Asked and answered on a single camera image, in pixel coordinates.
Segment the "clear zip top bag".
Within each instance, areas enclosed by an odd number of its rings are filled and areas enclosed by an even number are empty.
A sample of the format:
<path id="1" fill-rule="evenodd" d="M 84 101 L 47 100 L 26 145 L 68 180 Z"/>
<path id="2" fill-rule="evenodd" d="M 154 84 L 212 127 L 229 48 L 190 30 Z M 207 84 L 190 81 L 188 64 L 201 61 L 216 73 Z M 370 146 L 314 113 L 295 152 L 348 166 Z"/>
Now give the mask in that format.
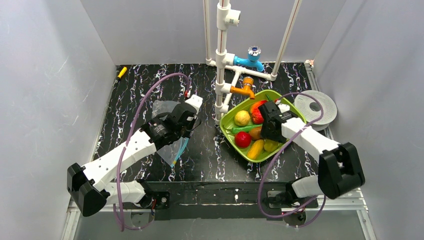
<path id="1" fill-rule="evenodd" d="M 176 101 L 161 101 L 155 100 L 152 105 L 152 117 L 156 117 L 158 114 L 171 113 L 174 107 L 178 104 Z M 180 137 L 177 141 L 170 145 L 165 145 L 156 153 L 167 163 L 171 168 L 174 168 L 177 161 L 185 151 L 188 145 L 189 139 Z"/>

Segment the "red toy apple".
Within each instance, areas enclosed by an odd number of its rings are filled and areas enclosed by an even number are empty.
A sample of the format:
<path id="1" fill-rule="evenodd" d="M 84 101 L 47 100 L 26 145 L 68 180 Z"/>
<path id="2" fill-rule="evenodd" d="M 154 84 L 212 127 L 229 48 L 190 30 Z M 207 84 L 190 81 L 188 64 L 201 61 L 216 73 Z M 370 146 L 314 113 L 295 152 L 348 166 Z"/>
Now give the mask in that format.
<path id="1" fill-rule="evenodd" d="M 244 149 L 251 144 L 252 139 L 249 133 L 241 131 L 234 135 L 234 142 L 237 147 Z"/>

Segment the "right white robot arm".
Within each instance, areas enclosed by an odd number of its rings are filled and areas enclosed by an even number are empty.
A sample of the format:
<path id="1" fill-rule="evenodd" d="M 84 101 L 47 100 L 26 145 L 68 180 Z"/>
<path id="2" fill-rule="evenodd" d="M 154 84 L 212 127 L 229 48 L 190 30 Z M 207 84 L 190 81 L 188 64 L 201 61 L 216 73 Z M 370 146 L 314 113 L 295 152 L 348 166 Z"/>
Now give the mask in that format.
<path id="1" fill-rule="evenodd" d="M 261 128 L 264 139 L 295 143 L 318 163 L 316 175 L 287 183 L 285 192 L 266 197 L 266 203 L 292 204 L 317 195 L 334 200 L 365 184 L 361 161 L 353 144 L 341 144 L 321 135 L 290 109 L 284 110 L 282 104 L 268 101 L 258 110 L 264 119 Z"/>

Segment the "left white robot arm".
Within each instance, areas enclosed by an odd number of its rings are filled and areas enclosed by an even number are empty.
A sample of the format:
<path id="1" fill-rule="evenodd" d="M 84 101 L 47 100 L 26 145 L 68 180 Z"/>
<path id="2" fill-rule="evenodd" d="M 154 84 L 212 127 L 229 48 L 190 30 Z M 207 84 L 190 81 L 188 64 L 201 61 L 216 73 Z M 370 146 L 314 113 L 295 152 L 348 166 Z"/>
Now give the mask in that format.
<path id="1" fill-rule="evenodd" d="M 67 191 L 84 217 L 98 213 L 107 205 L 134 203 L 143 208 L 166 209 L 167 191 L 154 191 L 143 179 L 115 183 L 121 172 L 137 161 L 191 136 L 203 99 L 192 95 L 178 103 L 172 112 L 156 115 L 137 129 L 129 143 L 122 143 L 100 158 L 67 169 Z"/>

